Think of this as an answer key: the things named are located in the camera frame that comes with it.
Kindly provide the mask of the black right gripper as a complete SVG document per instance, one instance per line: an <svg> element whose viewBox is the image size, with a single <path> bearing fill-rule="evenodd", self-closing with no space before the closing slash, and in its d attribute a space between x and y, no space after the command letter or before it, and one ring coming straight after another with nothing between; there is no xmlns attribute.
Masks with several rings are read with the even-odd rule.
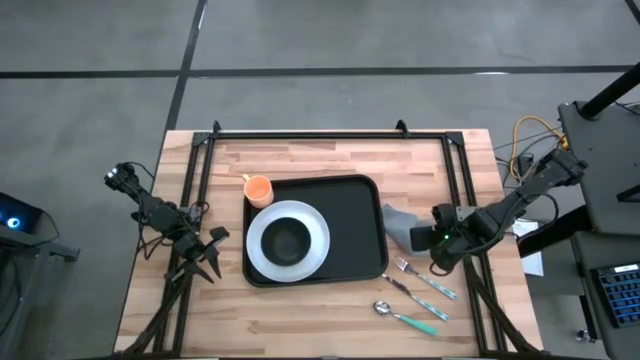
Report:
<svg viewBox="0 0 640 360"><path fill-rule="evenodd" d="M453 204L439 204L432 208L435 245L430 254L436 266L446 273L451 272L464 255L481 244L470 222L475 212L476 207Z"/></svg>

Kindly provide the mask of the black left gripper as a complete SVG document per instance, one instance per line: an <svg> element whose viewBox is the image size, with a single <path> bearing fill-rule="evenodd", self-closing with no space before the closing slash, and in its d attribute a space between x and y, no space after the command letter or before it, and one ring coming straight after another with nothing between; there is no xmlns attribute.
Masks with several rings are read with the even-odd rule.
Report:
<svg viewBox="0 0 640 360"><path fill-rule="evenodd" d="M184 273L198 275L214 284L214 280L204 271L199 263L205 257L218 278L222 278L218 256L219 252L213 243L205 244L198 232L180 230L169 235L172 249L177 253L182 262L175 266L175 270L183 270Z"/></svg>

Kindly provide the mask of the white round plate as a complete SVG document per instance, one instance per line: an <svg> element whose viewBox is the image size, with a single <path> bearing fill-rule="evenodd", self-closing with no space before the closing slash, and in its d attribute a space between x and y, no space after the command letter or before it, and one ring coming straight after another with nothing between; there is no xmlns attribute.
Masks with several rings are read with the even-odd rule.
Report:
<svg viewBox="0 0 640 360"><path fill-rule="evenodd" d="M311 235L307 255L292 266L271 263L261 250L261 235L266 226L282 217L301 221ZM278 201L261 210L252 220L246 235L246 251L253 267L264 277L281 283L297 282L315 273L325 262L330 244L330 231L324 217L311 205L295 200Z"/></svg>

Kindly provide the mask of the fork with patterned handle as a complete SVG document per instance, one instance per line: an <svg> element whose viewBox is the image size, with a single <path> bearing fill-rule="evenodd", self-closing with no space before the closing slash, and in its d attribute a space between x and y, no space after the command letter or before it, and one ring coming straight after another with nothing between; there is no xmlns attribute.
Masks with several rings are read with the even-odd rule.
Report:
<svg viewBox="0 0 640 360"><path fill-rule="evenodd" d="M440 293L442 293L443 295L445 295L446 297L448 297L451 300L456 300L457 299L457 295L452 292L451 290L447 289L446 287L440 285L439 283L437 283L436 281L428 278L427 276L419 273L418 271L416 271L413 266L406 261L405 259L403 259L402 257L396 256L394 258L394 263L399 267L400 270L402 270L404 273L413 275L419 279L421 279L423 282L429 284L431 287L433 287L434 289L438 290Z"/></svg>

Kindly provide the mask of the grey napkin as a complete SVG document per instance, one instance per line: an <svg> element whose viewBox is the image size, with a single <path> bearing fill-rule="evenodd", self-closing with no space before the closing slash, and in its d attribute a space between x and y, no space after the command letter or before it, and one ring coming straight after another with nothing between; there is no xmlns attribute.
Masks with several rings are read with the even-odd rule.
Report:
<svg viewBox="0 0 640 360"><path fill-rule="evenodd" d="M420 220L416 215L393 208L389 204L382 207L385 232L408 255L412 257L429 257L428 250L417 251L411 248L410 229L414 227L430 227L433 222Z"/></svg>

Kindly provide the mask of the black round bowl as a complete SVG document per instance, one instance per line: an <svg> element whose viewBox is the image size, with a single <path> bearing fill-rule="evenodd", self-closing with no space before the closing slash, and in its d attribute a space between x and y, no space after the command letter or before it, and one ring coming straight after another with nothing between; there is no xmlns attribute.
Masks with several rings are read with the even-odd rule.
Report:
<svg viewBox="0 0 640 360"><path fill-rule="evenodd" d="M301 262L310 246L309 230L304 223L291 217L270 222L261 235L262 253L278 266L292 266Z"/></svg>

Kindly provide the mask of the orange plastic cup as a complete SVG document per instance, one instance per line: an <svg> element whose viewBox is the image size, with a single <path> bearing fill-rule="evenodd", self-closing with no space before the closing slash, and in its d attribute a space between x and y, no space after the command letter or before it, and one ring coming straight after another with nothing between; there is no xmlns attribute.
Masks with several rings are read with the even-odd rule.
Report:
<svg viewBox="0 0 640 360"><path fill-rule="evenodd" d="M243 174L242 179L244 180L244 196L253 207L262 209L273 202L272 183L266 176Z"/></svg>

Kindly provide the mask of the spoon with teal handle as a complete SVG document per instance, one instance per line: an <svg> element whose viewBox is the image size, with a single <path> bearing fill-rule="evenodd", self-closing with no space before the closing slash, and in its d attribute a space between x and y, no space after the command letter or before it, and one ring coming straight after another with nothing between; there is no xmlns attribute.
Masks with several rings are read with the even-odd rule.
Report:
<svg viewBox="0 0 640 360"><path fill-rule="evenodd" d="M373 308L374 310L381 316L388 316L388 317L394 317L402 322L404 322L405 324L425 333L428 334L430 336L436 336L437 335L437 330L425 323L422 323L418 320L415 320L413 318L410 318L408 316L405 315L401 315L398 314L396 312L393 312L390 305L387 304L384 301L376 301L373 303Z"/></svg>

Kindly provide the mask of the black rectangular tray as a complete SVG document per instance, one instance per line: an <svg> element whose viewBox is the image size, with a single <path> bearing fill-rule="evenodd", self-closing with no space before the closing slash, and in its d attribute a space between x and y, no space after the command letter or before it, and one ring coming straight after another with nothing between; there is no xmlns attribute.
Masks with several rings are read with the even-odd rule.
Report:
<svg viewBox="0 0 640 360"><path fill-rule="evenodd" d="M263 209L248 200L243 209L242 271L249 284L258 288L316 285L374 279L389 262L379 192L365 175L277 180L272 183L274 202L295 200L311 205L326 220L331 237L328 256L311 276L293 283L272 281L251 264L246 235L252 220Z"/></svg>

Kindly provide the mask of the white paper sheet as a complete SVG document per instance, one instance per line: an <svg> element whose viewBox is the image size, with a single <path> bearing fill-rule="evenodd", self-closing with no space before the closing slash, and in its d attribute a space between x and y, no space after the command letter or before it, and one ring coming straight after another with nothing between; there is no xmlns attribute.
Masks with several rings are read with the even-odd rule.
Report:
<svg viewBox="0 0 640 360"><path fill-rule="evenodd" d="M539 228L539 223L535 221L517 219L513 224L513 232L517 237L523 237ZM542 254L536 252L521 259L524 273L538 277L544 276Z"/></svg>

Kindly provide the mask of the black diagonal bar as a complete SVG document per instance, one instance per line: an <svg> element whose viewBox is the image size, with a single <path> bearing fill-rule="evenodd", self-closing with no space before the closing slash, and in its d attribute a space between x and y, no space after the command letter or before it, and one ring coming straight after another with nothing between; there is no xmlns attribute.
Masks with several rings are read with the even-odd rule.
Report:
<svg viewBox="0 0 640 360"><path fill-rule="evenodd" d="M588 209L580 206L558 219L527 233L518 240L521 258L542 251L544 248L570 238L575 232L593 229Z"/></svg>

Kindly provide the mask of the black cart top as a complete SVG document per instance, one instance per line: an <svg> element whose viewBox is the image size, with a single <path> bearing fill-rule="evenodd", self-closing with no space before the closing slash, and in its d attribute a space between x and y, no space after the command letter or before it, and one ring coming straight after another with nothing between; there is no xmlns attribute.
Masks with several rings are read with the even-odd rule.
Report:
<svg viewBox="0 0 640 360"><path fill-rule="evenodd" d="M588 120L576 103L558 112L571 152L588 164L580 185L592 226L600 233L640 236L640 201L618 199L640 185L640 116L611 106Z"/></svg>

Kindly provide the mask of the grey metal stand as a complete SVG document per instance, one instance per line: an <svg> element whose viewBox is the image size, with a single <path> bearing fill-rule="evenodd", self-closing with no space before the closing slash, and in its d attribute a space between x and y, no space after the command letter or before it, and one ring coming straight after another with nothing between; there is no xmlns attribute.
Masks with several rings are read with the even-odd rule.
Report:
<svg viewBox="0 0 640 360"><path fill-rule="evenodd" d="M0 327L0 360L17 359L16 353L26 328L26 320L36 300L49 257L59 256L65 262L75 262L80 254L79 248L71 248L59 242L60 230L55 220L46 210L42 213L54 231L47 239L18 231L15 227L8 226L9 221L0 225L0 258L6 259L14 274L6 301L9 302L12 293L15 293L14 305L6 322Z"/></svg>

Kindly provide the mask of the black keyboard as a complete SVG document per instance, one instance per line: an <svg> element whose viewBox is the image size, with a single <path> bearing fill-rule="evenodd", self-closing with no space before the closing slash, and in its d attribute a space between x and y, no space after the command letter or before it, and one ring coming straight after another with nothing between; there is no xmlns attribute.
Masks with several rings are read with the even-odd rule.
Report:
<svg viewBox="0 0 640 360"><path fill-rule="evenodd" d="M640 326L640 263L602 267L592 274L612 325Z"/></svg>

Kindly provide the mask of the dark desk under keyboard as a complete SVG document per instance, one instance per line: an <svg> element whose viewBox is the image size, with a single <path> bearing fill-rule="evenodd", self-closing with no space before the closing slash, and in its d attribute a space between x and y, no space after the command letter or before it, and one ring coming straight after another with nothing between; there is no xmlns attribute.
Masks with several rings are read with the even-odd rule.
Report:
<svg viewBox="0 0 640 360"><path fill-rule="evenodd" d="M594 269L640 263L640 238L577 232L571 238L591 340L603 342L610 360L640 360L640 326L615 328L597 291Z"/></svg>

